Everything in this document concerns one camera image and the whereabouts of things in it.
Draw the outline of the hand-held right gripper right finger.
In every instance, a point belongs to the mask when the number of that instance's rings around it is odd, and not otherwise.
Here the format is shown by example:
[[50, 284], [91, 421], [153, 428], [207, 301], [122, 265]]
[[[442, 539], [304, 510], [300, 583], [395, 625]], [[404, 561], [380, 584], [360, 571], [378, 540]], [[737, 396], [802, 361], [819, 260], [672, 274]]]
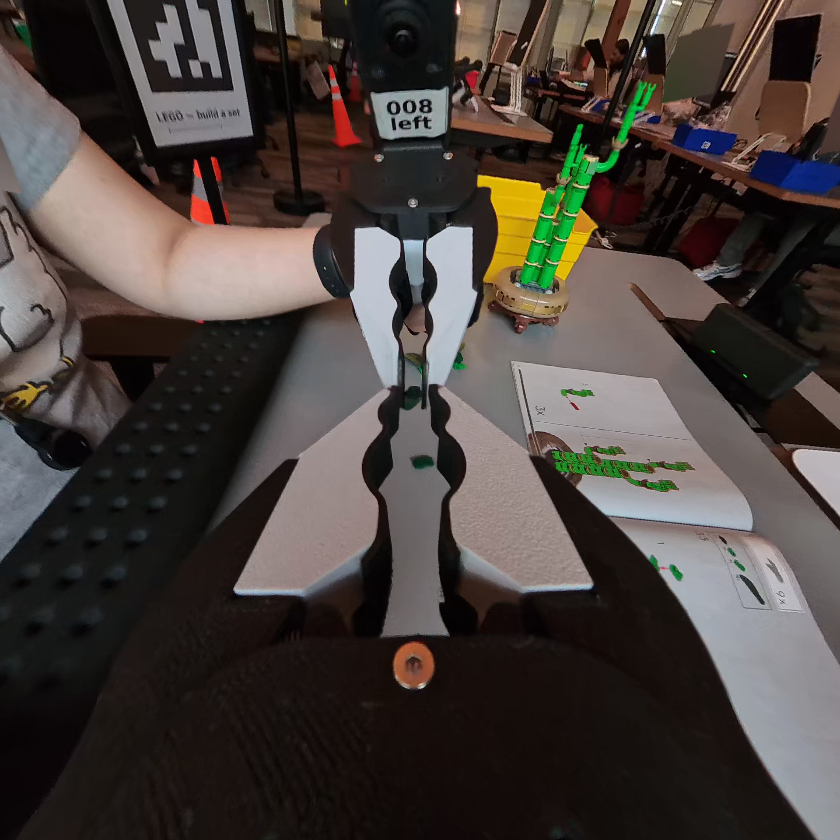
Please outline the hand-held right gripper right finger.
[[592, 578], [528, 451], [447, 388], [427, 393], [437, 470], [439, 611], [451, 636], [497, 606], [590, 593]]

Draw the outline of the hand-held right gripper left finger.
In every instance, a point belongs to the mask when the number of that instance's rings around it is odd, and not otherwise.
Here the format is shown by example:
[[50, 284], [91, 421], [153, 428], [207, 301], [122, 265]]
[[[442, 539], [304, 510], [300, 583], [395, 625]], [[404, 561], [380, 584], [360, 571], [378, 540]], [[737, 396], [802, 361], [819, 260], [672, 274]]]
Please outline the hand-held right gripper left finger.
[[404, 390], [377, 393], [307, 448], [235, 586], [238, 596], [280, 596], [326, 606], [352, 634], [382, 634], [393, 575], [382, 485]]

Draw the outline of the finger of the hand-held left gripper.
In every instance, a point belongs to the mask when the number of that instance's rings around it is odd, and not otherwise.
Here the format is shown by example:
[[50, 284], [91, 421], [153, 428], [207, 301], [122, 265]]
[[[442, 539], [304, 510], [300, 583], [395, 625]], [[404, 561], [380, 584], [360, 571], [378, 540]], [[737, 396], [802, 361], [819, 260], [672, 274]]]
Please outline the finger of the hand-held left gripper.
[[449, 226], [427, 241], [436, 286], [425, 305], [431, 327], [425, 344], [426, 381], [443, 386], [474, 311], [473, 227]]
[[380, 227], [354, 232], [353, 289], [350, 299], [377, 374], [386, 389], [403, 383], [400, 332], [403, 311], [391, 286], [402, 255], [401, 241]]

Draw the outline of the person's left forearm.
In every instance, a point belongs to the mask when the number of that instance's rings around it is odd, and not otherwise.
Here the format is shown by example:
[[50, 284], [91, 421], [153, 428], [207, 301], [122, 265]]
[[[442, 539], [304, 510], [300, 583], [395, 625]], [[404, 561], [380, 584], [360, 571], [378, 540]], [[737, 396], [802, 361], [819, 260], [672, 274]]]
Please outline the person's left forearm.
[[267, 318], [331, 299], [313, 260], [314, 229], [196, 226], [86, 135], [28, 217], [53, 253], [163, 315]]

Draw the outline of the green lego bamboo model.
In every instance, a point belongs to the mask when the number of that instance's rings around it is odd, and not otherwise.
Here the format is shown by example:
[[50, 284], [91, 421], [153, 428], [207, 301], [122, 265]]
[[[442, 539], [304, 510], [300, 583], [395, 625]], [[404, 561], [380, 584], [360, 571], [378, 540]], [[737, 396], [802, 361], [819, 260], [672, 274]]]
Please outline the green lego bamboo model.
[[581, 143], [583, 125], [578, 124], [556, 186], [544, 194], [521, 264], [500, 269], [491, 284], [493, 295], [488, 309], [509, 317], [516, 334], [525, 333], [532, 325], [558, 324], [568, 304], [565, 280], [559, 275], [560, 264], [586, 194], [595, 175], [608, 172], [616, 164], [627, 145], [629, 130], [637, 115], [646, 110], [656, 88], [656, 82], [638, 82], [604, 161]]

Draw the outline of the black wristband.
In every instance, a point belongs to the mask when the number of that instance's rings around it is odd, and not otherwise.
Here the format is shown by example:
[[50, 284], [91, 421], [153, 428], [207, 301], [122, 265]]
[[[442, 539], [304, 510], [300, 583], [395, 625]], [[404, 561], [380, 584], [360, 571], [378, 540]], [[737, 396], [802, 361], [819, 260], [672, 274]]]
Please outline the black wristband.
[[349, 298], [350, 289], [343, 280], [339, 264], [333, 253], [331, 224], [323, 225], [315, 234], [312, 244], [312, 258], [325, 291], [332, 298]]

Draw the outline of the yellow plastic bin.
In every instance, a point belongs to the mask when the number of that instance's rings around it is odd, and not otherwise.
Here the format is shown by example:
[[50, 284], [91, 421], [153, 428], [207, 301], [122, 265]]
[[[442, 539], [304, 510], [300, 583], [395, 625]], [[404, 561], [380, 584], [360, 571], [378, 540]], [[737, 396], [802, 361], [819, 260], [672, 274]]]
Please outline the yellow plastic bin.
[[[491, 284], [503, 269], [522, 266], [545, 191], [536, 182], [490, 175], [479, 175], [478, 186], [490, 189], [491, 202], [497, 215], [497, 246], [484, 277], [484, 283]], [[581, 210], [556, 271], [558, 278], [568, 279], [574, 263], [596, 228], [597, 223]]]

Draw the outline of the orange traffic cone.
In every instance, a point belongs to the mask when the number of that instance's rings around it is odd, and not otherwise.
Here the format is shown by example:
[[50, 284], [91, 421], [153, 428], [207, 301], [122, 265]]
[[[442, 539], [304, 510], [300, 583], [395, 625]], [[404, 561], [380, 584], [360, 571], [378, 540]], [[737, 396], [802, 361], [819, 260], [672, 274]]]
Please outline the orange traffic cone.
[[[213, 177], [215, 179], [215, 186], [218, 192], [218, 197], [221, 202], [221, 207], [223, 211], [224, 221], [221, 222], [222, 224], [230, 225], [230, 216], [228, 212], [228, 206], [224, 200], [224, 181], [223, 181], [223, 173], [222, 169], [219, 165], [217, 157], [211, 156], [209, 159], [212, 163], [213, 167]], [[214, 216], [214, 212], [211, 206], [210, 201], [208, 200], [207, 196], [207, 189], [205, 188], [203, 175], [201, 171], [201, 167], [199, 164], [199, 160], [193, 161], [193, 170], [192, 170], [192, 196], [191, 196], [191, 206], [190, 206], [190, 218], [191, 221], [199, 226], [212, 226], [219, 224]]]
[[332, 104], [334, 136], [333, 144], [341, 149], [360, 145], [362, 140], [356, 135], [345, 107], [338, 79], [332, 65], [329, 65], [329, 89]]

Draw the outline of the wooden table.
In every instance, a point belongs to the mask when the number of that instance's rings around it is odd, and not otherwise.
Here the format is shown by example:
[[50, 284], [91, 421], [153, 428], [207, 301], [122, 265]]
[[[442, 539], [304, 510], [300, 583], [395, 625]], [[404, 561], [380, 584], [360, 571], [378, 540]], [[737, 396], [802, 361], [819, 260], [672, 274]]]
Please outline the wooden table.
[[472, 104], [454, 104], [450, 114], [450, 135], [453, 144], [470, 148], [491, 149], [513, 143], [548, 144], [553, 132], [527, 114], [499, 112], [484, 99]]

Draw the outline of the black stand pole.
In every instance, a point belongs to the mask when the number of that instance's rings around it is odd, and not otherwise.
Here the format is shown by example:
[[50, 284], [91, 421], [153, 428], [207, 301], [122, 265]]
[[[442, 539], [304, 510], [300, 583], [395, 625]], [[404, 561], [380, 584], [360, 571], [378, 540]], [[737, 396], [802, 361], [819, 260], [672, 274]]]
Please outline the black stand pole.
[[287, 139], [291, 168], [291, 191], [278, 190], [274, 194], [274, 205], [278, 212], [295, 217], [308, 217], [322, 213], [325, 202], [319, 192], [305, 190], [301, 182], [301, 168], [298, 153], [298, 133], [295, 120], [294, 102], [291, 94], [291, 78], [287, 45], [285, 8], [282, 1], [272, 1], [272, 10], [276, 21], [276, 36], [280, 58], [283, 98], [286, 106]]

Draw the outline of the white instruction booklet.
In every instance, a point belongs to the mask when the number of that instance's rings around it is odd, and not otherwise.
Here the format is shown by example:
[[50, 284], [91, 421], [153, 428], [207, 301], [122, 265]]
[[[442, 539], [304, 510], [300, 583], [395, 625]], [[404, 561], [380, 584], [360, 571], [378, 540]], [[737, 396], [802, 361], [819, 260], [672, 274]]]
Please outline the white instruction booklet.
[[839, 837], [839, 671], [792, 567], [655, 379], [513, 361], [528, 447], [611, 517], [680, 602], [761, 760]]

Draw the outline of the red bag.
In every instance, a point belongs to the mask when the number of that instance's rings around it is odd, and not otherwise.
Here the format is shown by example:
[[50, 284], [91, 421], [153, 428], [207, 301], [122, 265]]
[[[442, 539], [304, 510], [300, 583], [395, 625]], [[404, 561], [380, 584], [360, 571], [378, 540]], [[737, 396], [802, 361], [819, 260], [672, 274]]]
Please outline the red bag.
[[583, 210], [601, 226], [628, 226], [638, 221], [644, 199], [643, 182], [616, 183], [600, 174], [592, 179]]
[[696, 221], [679, 241], [678, 258], [691, 269], [707, 266], [739, 225], [735, 217], [708, 216]]

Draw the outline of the black perforated chair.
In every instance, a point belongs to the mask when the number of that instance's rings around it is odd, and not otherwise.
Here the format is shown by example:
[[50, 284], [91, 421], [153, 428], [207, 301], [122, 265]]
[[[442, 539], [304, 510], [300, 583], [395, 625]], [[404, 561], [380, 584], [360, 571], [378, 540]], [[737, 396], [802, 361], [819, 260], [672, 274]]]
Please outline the black perforated chair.
[[203, 536], [302, 315], [196, 328], [1, 567], [2, 730], [87, 708]]

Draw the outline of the black and white sign board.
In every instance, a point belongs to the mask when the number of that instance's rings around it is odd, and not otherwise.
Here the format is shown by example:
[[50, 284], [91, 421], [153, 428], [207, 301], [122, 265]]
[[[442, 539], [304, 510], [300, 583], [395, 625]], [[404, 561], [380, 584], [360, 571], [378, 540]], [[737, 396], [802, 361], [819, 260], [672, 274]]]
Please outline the black and white sign board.
[[260, 137], [242, 2], [88, 2], [150, 161], [254, 148]]

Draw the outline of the blue plastic bin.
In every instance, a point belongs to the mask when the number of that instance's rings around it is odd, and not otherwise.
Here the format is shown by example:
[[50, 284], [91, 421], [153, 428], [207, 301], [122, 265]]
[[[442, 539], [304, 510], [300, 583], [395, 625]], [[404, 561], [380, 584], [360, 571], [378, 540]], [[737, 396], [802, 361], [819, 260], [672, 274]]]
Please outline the blue plastic bin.
[[676, 128], [671, 143], [686, 151], [723, 156], [738, 138], [736, 133], [682, 123]]
[[787, 153], [762, 151], [749, 173], [750, 179], [780, 189], [825, 195], [839, 185], [839, 167], [817, 160], [802, 160]]

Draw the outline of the black box device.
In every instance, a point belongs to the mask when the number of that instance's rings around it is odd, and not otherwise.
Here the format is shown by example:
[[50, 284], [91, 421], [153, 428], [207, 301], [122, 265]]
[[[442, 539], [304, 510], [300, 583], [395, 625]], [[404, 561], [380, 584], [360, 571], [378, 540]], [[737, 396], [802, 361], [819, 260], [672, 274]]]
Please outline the black box device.
[[751, 393], [774, 401], [813, 373], [818, 359], [730, 303], [699, 322], [691, 342]]

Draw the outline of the dark green screen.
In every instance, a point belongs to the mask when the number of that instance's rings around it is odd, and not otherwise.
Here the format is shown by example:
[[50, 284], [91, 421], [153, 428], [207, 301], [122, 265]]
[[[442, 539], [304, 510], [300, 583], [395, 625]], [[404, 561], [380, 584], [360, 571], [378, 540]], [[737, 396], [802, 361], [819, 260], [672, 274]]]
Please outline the dark green screen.
[[733, 28], [704, 27], [678, 38], [665, 73], [663, 104], [708, 97], [718, 89]]

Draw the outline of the white flat object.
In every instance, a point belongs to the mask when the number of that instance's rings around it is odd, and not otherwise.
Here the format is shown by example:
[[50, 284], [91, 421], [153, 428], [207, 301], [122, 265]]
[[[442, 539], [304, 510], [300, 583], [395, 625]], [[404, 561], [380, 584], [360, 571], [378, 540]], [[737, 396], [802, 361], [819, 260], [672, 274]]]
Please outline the white flat object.
[[839, 451], [837, 449], [796, 448], [791, 453], [795, 470], [815, 497], [839, 516]]

